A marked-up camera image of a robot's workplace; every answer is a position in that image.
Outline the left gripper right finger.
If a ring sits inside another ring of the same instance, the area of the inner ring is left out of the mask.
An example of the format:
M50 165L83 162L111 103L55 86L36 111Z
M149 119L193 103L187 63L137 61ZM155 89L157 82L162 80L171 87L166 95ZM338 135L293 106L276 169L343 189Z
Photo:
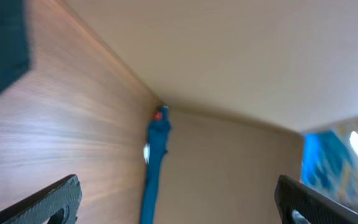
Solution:
M282 224L358 224L358 213L286 175L279 176L274 199Z

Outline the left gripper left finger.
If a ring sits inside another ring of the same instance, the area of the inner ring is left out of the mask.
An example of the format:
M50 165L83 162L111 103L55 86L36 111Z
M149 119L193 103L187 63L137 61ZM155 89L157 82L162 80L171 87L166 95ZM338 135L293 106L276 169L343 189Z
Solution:
M80 181L71 174L0 211L0 224L75 224L81 199Z

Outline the black garment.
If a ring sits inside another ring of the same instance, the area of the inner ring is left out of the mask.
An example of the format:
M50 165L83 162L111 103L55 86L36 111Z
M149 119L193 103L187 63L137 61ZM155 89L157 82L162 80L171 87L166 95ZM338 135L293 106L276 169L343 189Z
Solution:
M25 2L0 0L0 94L30 70Z

